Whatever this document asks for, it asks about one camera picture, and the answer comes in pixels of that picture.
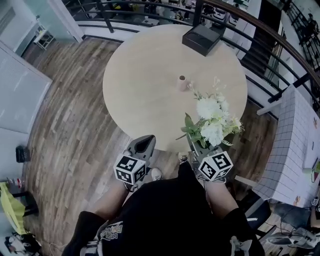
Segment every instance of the gray shoe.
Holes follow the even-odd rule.
[[[178,157],[179,157],[180,165],[184,162],[189,162],[190,160],[188,152],[179,152]]]
[[[152,180],[153,180],[154,182],[164,179],[164,177],[163,177],[163,175],[162,175],[162,172],[160,171],[159,168],[152,168],[152,170],[151,170],[151,177],[152,177]]]

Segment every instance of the round table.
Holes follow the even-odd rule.
[[[182,44],[190,29],[169,24],[141,31],[118,47],[104,72],[103,96],[113,120],[133,139],[155,135],[155,148],[163,151],[190,151],[185,137],[176,138],[183,135],[185,113],[198,121],[193,93],[177,90],[179,76],[202,94],[215,91],[217,77],[230,114],[238,118],[247,103],[247,80],[236,55],[221,41],[206,57],[199,54]]]

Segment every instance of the staircase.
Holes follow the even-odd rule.
[[[275,31],[278,31],[281,20],[281,10],[267,0],[262,0],[259,20]],[[267,52],[266,49],[272,52],[275,41],[266,32],[258,28],[255,30],[253,38],[261,44],[252,42],[249,52],[256,55],[263,63],[268,64],[271,54]],[[258,73],[261,76],[264,76],[265,74],[266,67],[249,54],[246,54],[243,57],[241,64],[248,70]]]

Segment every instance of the white flower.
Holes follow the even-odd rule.
[[[215,99],[217,102],[225,102],[226,98],[225,96],[221,93],[221,92],[218,92],[215,94]]]
[[[203,119],[219,118],[223,116],[220,104],[214,98],[202,98],[196,104],[196,111]]]
[[[241,126],[242,126],[242,123],[240,122],[240,120],[237,118],[237,117],[234,117],[232,119],[234,125],[240,130]]]
[[[222,126],[226,126],[229,121],[229,112],[228,111],[222,111],[222,116],[218,119],[218,122]]]
[[[228,112],[228,110],[229,110],[229,103],[228,103],[226,100],[221,101],[221,102],[220,102],[220,106],[221,106],[222,111]]]
[[[194,89],[194,82],[193,81],[190,81],[187,85],[187,87],[192,91],[192,92],[196,92],[195,89]]]
[[[219,122],[209,124],[209,122],[206,121],[200,133],[213,147],[219,145],[224,139],[222,125]]]
[[[214,76],[212,88],[215,88],[219,83],[220,83],[220,79],[218,77]]]

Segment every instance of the white cabinet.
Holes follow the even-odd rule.
[[[0,42],[0,179],[21,176],[16,147],[27,145],[51,82]]]

